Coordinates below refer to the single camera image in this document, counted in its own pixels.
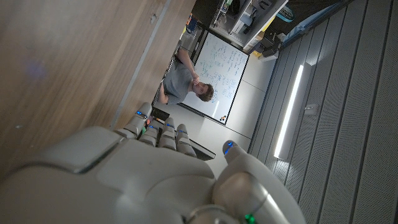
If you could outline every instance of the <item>white wall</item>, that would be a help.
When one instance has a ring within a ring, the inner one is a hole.
[[[274,65],[275,60],[261,62],[253,55],[249,57],[226,126],[178,105],[157,103],[155,107],[170,114],[175,126],[185,124],[190,139],[216,154],[207,163],[218,177],[227,165],[222,151],[224,142],[231,139],[248,150]]]

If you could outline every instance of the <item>shelving unit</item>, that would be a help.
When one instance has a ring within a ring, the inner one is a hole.
[[[249,7],[251,0],[246,0],[243,7],[240,9],[237,17],[232,17],[226,15],[226,23],[220,22],[218,26],[210,26],[210,29],[216,33],[222,35],[223,37],[229,39],[230,41],[236,43],[237,45],[245,48],[249,43],[256,38],[258,33],[266,26],[266,24],[274,17],[276,14],[286,5],[288,0],[273,0],[272,4],[269,6],[268,10],[262,14],[257,13],[257,17],[252,22],[252,29],[247,34],[235,34],[232,32],[234,26],[239,22],[240,18],[243,16],[245,10]],[[215,24],[220,17],[221,8],[219,8],[218,13],[216,13],[213,18],[213,23]]]

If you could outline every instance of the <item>floor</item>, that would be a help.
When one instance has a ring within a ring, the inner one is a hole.
[[[195,0],[0,2],[0,177],[151,102]]]

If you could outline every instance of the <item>handwriting on whiteboard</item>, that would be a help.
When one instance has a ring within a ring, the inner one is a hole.
[[[238,49],[228,50],[224,42],[206,40],[205,45],[210,54],[207,51],[206,58],[196,64],[196,70],[204,80],[209,79],[208,83],[215,89],[211,102],[216,103],[221,98],[232,100],[248,56]]]

